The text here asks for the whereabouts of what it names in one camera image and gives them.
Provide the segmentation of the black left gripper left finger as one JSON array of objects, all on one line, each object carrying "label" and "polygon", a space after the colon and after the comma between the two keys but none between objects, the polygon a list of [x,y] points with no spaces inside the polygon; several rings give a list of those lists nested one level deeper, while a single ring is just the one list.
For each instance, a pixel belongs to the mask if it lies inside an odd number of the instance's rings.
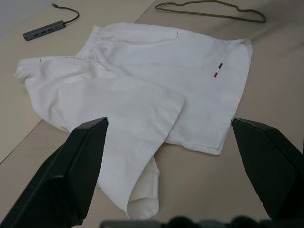
[{"label": "black left gripper left finger", "polygon": [[75,128],[40,166],[0,228],[72,228],[87,217],[100,173],[106,117]]}]

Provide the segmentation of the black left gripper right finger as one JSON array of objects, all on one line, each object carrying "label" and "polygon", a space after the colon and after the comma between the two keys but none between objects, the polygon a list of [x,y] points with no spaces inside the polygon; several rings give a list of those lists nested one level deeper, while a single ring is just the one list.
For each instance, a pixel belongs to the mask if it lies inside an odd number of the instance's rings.
[{"label": "black left gripper right finger", "polygon": [[231,122],[246,174],[271,219],[304,220],[304,154],[278,129]]}]

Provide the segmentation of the white shorts with striped tag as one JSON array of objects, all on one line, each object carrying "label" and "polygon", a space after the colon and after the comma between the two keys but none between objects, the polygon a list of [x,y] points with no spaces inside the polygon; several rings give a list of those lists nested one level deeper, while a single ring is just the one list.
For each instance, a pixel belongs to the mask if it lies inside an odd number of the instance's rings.
[{"label": "white shorts with striped tag", "polygon": [[21,60],[15,78],[34,111],[72,132],[107,117],[98,184],[129,219],[158,213],[163,143],[220,155],[252,57],[249,40],[178,28],[95,26],[74,57]]}]

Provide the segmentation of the grey USB hub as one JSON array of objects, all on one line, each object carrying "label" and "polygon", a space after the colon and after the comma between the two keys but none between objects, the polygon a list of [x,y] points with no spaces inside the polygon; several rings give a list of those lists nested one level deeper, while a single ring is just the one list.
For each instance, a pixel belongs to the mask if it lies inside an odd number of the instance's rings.
[{"label": "grey USB hub", "polygon": [[58,22],[37,28],[35,30],[29,31],[26,33],[23,33],[22,35],[26,41],[30,41],[30,40],[45,36],[47,34],[53,33],[55,31],[64,29],[65,27],[66,26],[65,26],[64,22],[62,20],[60,20]]}]

